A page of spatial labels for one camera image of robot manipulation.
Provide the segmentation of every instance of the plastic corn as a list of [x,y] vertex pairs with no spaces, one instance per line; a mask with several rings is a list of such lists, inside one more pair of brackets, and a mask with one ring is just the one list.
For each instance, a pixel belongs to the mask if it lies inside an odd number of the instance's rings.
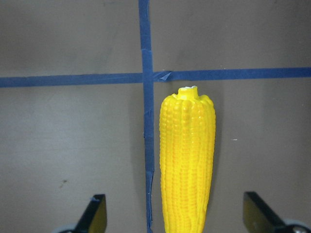
[[160,169],[166,233],[202,233],[215,142],[215,110],[197,87],[183,87],[162,102]]

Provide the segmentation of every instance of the corn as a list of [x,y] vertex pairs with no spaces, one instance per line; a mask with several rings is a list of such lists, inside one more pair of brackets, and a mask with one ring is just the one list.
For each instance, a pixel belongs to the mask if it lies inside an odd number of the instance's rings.
[[215,142],[215,110],[197,87],[183,87],[162,102],[160,169],[166,233],[202,233]]

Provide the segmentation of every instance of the yellow corn cob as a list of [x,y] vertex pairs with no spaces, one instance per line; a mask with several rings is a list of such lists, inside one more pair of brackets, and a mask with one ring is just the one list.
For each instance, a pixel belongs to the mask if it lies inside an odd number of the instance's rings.
[[160,169],[166,233],[202,233],[213,167],[215,110],[197,87],[165,98],[160,111]]

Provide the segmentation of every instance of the blue painter's tape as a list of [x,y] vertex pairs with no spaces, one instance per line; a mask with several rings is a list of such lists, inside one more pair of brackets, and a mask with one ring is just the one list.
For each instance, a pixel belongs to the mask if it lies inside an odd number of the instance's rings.
[[0,87],[141,83],[141,73],[0,78]]
[[232,80],[232,79],[271,79],[311,77],[311,67],[302,68],[268,68],[268,69],[222,69],[192,71],[155,72],[155,82],[174,80]]
[[146,168],[147,233],[152,233],[151,189],[155,171],[154,152],[154,80],[149,21],[149,0],[139,0],[140,47],[142,56],[142,82],[144,89],[144,139]]

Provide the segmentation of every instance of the corn cob tip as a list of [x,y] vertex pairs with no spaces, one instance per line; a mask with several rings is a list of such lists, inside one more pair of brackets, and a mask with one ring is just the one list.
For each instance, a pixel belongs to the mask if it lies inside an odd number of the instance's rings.
[[178,100],[190,100],[198,99],[198,87],[197,86],[185,86],[178,89],[178,94],[175,95]]

